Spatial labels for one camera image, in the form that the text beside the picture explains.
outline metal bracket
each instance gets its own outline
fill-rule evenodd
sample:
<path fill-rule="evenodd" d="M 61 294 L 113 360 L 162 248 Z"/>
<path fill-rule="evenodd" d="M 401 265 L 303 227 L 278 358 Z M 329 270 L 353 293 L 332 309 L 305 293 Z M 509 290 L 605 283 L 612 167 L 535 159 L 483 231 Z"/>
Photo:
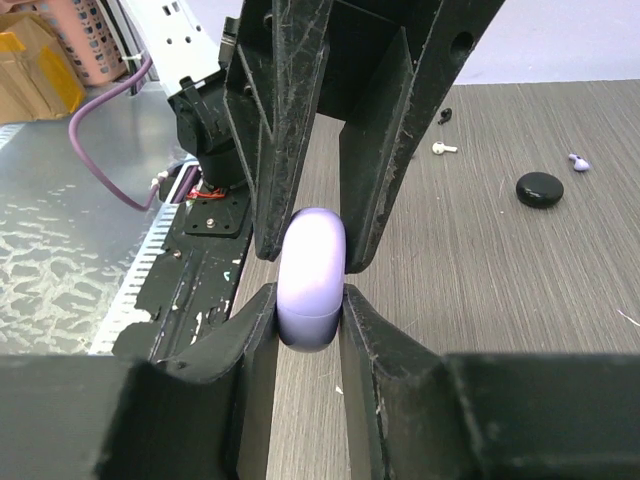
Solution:
<path fill-rule="evenodd" d="M 185 223 L 185 233 L 207 237 L 237 238 L 242 224 L 251 220 L 249 189 L 229 190 L 224 198 L 198 199 L 191 206 Z"/>

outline pink basket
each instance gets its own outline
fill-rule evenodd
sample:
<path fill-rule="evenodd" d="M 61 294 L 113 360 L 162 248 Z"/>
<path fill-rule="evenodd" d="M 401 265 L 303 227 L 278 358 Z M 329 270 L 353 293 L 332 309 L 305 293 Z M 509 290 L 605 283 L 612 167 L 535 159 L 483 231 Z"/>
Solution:
<path fill-rule="evenodd" d="M 31 1 L 14 10 L 36 12 L 51 25 L 85 85 L 104 85 L 127 71 L 95 0 Z"/>

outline metal sheet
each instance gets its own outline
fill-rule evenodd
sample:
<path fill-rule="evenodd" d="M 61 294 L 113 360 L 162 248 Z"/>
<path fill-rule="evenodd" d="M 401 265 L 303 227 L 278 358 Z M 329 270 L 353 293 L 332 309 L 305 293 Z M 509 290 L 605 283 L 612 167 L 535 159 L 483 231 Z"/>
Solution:
<path fill-rule="evenodd" d="M 168 198 L 173 198 L 182 179 L 187 173 L 188 169 L 186 167 L 191 165 L 197 166 L 197 160 L 194 159 L 185 164 L 185 168 L 180 171 Z M 111 355 L 111 349 L 118 339 L 118 335 L 120 335 L 125 328 L 134 323 L 151 321 L 148 312 L 135 308 L 136 298 L 151 270 L 153 262 L 160 253 L 163 253 L 161 246 L 164 243 L 167 233 L 169 233 L 177 211 L 178 205 L 168 203 L 163 204 L 158 210 L 158 214 L 151 228 L 149 228 L 147 236 L 142 242 L 140 250 L 138 250 L 138 254 L 131 268 L 129 268 L 120 290 L 118 290 L 106 317 L 100 324 L 100 329 L 93 339 L 91 348 L 89 348 L 89 354 Z"/>
<path fill-rule="evenodd" d="M 81 140 L 138 200 L 186 158 L 164 94 L 120 96 L 89 115 Z M 25 125 L 0 150 L 0 354 L 85 352 L 160 203 L 133 211 L 100 185 L 67 137 L 69 119 Z"/>

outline gray wooden surface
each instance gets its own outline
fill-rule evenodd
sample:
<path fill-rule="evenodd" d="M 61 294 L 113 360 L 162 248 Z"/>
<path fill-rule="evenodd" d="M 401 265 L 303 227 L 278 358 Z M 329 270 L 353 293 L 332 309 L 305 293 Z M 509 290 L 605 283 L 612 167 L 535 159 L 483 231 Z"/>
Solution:
<path fill-rule="evenodd" d="M 405 178 L 373 265 L 350 278 L 413 338 L 449 351 L 640 351 L 640 82 L 455 87 Z M 298 206 L 338 208 L 340 123 L 319 117 Z M 459 153 L 435 156 L 443 140 Z M 567 154 L 593 170 L 578 174 Z M 554 209 L 515 197 L 546 171 Z M 236 309 L 277 266 L 249 255 Z M 269 478 L 349 478 L 337 345 L 281 349 Z"/>

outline purple cable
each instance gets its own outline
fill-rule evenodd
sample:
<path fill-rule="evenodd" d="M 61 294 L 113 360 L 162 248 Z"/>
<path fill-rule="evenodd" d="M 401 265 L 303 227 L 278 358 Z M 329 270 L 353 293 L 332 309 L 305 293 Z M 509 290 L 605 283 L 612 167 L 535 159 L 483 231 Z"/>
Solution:
<path fill-rule="evenodd" d="M 193 187 L 193 184 L 195 183 L 197 175 L 198 175 L 198 167 L 197 166 L 193 166 L 191 168 L 191 171 L 185 176 L 185 179 L 183 180 L 182 186 L 180 187 L 178 192 L 173 197 L 173 203 L 180 203 L 180 202 L 182 202 L 184 200 L 184 198 L 191 191 L 191 187 Z"/>
<path fill-rule="evenodd" d="M 91 100 L 89 103 L 84 105 L 82 108 L 80 108 L 76 112 L 76 114 L 71 119 L 71 123 L 69 123 L 69 140 L 71 140 L 71 145 L 73 146 L 73 149 L 76 151 L 76 153 L 80 157 L 80 160 L 82 160 L 82 162 L 87 166 L 87 168 L 91 171 L 91 173 L 93 173 L 93 175 L 100 181 L 100 183 L 102 183 L 105 187 L 107 187 L 107 189 L 111 193 L 113 193 L 116 197 L 118 197 L 124 203 L 129 205 L 131 208 L 140 210 L 141 212 L 145 212 L 149 210 L 149 207 L 153 202 L 153 198 L 155 197 L 158 189 L 160 188 L 159 184 L 155 184 L 151 187 L 149 198 L 147 198 L 147 201 L 145 202 L 144 205 L 133 200 L 126 193 L 124 193 L 122 190 L 116 187 L 115 184 L 111 180 L 109 180 L 109 178 L 104 174 L 104 172 L 100 170 L 100 168 L 94 163 L 94 161 L 91 160 L 91 157 L 89 157 L 89 154 L 84 150 L 84 148 L 82 148 L 82 145 L 80 145 L 80 140 L 78 138 L 78 127 L 80 126 L 80 122 L 82 121 L 82 119 L 86 117 L 89 113 L 91 113 L 93 110 L 98 108 L 103 103 L 108 102 L 112 98 L 120 95 L 122 92 L 128 90 L 129 87 L 131 87 L 131 85 L 140 81 L 147 74 L 147 72 L 151 68 L 151 65 L 153 65 L 153 60 L 151 60 L 150 57 L 145 59 L 145 61 L 142 63 L 142 66 L 140 67 L 140 70 L 138 70 L 134 75 L 132 75 L 125 82 L 122 82 L 117 87 L 109 90 L 108 92 L 100 95 L 99 97 Z"/>

